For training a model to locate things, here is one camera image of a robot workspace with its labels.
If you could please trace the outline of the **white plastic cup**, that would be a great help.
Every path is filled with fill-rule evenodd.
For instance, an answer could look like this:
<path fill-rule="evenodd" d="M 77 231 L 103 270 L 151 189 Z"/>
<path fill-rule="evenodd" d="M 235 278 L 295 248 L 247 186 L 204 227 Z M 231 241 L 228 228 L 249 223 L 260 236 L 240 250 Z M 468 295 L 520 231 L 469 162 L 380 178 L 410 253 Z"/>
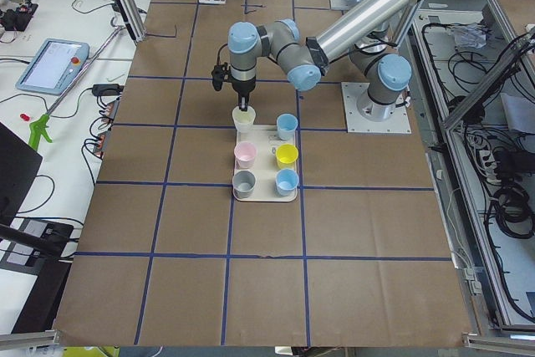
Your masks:
<path fill-rule="evenodd" d="M 232 119 L 236 130 L 239 133 L 247 133 L 251 130 L 254 120 L 256 119 L 255 109 L 249 105 L 246 110 L 241 110 L 236 106 L 232 110 Z"/>

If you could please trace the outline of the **light blue plastic cup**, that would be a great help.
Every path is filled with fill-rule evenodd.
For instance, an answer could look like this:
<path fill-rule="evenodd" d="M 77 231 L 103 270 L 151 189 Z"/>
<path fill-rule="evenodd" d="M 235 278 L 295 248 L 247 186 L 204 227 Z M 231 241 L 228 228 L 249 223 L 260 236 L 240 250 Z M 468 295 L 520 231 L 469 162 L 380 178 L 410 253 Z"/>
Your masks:
<path fill-rule="evenodd" d="M 298 127 L 298 119 L 295 115 L 284 113 L 277 117 L 277 132 L 280 140 L 291 140 Z"/>

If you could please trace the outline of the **pink plastic cup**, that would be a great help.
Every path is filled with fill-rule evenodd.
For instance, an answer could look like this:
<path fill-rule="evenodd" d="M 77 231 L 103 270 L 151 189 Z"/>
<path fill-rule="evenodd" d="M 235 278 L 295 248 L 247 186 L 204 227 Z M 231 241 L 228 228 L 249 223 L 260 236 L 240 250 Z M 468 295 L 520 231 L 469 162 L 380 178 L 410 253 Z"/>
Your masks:
<path fill-rule="evenodd" d="M 249 169 L 253 167 L 257 157 L 257 147 L 250 141 L 238 142 L 234 147 L 234 157 L 237 167 L 240 169 Z"/>

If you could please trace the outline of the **yellow plastic cup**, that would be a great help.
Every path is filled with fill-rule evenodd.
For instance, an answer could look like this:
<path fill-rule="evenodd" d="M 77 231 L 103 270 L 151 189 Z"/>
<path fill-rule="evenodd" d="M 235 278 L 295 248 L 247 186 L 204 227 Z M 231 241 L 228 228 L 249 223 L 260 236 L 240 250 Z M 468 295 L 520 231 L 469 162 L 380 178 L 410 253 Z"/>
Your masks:
<path fill-rule="evenodd" d="M 298 159 L 298 148 L 292 144 L 282 144 L 275 151 L 279 169 L 293 169 Z"/>

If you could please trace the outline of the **grey plastic cup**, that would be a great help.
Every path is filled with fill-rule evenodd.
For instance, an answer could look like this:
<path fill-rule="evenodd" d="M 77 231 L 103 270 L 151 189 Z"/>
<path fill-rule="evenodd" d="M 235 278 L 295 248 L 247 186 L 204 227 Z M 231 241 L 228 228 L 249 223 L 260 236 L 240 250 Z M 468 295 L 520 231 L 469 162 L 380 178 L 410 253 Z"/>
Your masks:
<path fill-rule="evenodd" d="M 250 197 L 255 185 L 256 177 L 250 171 L 238 171 L 232 178 L 233 193 L 238 200 Z"/>

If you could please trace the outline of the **beige plastic tray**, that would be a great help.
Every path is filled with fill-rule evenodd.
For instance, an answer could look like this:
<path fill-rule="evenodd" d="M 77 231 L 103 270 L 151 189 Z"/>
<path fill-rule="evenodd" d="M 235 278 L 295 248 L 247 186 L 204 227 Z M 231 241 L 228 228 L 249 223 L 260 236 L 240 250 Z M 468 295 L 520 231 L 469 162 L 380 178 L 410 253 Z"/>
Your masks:
<path fill-rule="evenodd" d="M 282 144 L 296 146 L 295 135 L 291 140 L 280 140 L 275 125 L 253 125 L 247 133 L 237 133 L 236 144 L 241 141 L 250 141 L 257 147 L 257 157 L 253 167 L 240 169 L 235 160 L 234 173 L 250 171 L 256 177 L 253 194 L 247 199 L 238 200 L 246 202 L 291 202 L 298 193 L 298 188 L 289 196 L 279 196 L 276 190 L 276 175 L 282 170 L 278 168 L 275 151 Z"/>

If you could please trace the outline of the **black power adapter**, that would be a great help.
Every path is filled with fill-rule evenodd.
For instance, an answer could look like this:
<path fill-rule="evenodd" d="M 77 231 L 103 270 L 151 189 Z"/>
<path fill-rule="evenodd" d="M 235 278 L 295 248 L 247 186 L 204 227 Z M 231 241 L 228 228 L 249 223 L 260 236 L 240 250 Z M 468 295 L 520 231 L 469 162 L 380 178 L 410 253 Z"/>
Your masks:
<path fill-rule="evenodd" d="M 94 84 L 91 88 L 93 96 L 113 96 L 119 95 L 124 89 L 120 84 Z"/>

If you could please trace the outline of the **blue teach pendant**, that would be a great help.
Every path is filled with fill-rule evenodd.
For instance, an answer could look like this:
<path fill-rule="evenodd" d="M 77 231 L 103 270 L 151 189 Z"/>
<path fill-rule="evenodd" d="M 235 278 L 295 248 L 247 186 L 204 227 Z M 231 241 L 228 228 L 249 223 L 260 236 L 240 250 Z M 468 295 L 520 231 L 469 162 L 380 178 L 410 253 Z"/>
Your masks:
<path fill-rule="evenodd" d="M 47 38 L 15 87 L 34 93 L 60 95 L 74 80 L 88 57 L 87 43 Z"/>

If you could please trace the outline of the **green handled grabber tool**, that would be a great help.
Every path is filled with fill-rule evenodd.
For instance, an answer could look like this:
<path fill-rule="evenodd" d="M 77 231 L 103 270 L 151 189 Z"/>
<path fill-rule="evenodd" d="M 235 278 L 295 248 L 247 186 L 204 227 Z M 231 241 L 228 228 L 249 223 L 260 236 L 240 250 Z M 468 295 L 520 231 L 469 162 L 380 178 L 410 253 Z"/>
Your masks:
<path fill-rule="evenodd" d="M 42 137 L 48 143 L 52 143 L 52 140 L 47 133 L 47 128 L 48 128 L 47 123 L 49 121 L 51 114 L 57 109 L 57 107 L 61 104 L 63 99 L 69 94 L 71 89 L 81 80 L 81 78 L 84 76 L 84 74 L 89 69 L 91 64 L 101 55 L 101 53 L 110 44 L 110 42 L 123 30 L 125 30 L 125 26 L 115 27 L 112 34 L 96 50 L 94 55 L 83 64 L 81 70 L 74 76 L 74 78 L 66 87 L 64 92 L 46 109 L 46 112 L 38 120 L 35 120 L 34 122 L 29 124 L 30 136 L 29 136 L 28 144 L 30 145 L 31 148 L 33 148 L 34 150 L 38 150 L 39 142 Z"/>

